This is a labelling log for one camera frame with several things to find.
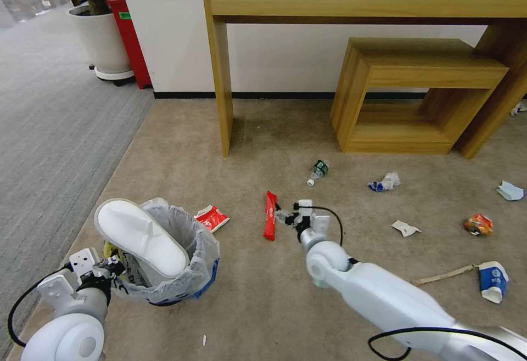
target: white slipper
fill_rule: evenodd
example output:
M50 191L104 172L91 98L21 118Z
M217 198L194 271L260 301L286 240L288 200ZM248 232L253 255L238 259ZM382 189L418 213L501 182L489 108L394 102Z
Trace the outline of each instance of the white slipper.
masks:
M188 254L148 213L126 199L110 199L95 212L95 227L118 248L143 260L167 278L189 264Z

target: black baseboard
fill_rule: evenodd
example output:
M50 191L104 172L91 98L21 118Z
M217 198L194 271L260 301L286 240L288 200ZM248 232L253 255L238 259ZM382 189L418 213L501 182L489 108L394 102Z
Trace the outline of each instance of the black baseboard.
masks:
M233 99L333 99L334 92L233 92ZM366 99L423 99L424 92L368 92ZM214 99L214 92L155 92L156 99Z

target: plastic bottle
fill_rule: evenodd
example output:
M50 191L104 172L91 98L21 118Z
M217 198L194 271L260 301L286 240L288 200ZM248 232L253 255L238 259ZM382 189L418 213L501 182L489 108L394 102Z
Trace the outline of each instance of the plastic bottle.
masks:
M321 177L324 177L326 173L328 173L329 170L329 163L328 161L322 161L318 160L317 163L313 166L313 173L311 174L311 177L307 181L307 185L310 187L315 185L315 181L320 179Z

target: table leg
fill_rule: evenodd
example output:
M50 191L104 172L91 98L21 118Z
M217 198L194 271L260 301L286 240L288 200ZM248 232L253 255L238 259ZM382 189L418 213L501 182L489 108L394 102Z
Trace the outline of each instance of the table leg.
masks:
M231 68L229 66L227 24L221 18L212 15L210 0L203 1L205 4L207 32L209 34L218 120L220 122L221 147L223 156L226 157L229 155L232 131Z
M509 71L455 145L467 159L474 157L527 93L527 21L490 25L476 51L500 61Z

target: blue paper cup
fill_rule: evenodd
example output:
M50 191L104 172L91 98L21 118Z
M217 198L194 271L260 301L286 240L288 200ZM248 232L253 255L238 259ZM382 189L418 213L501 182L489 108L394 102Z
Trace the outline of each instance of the blue paper cup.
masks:
M509 276L499 262L489 261L479 266L479 288L483 298L494 303L501 303L508 283Z

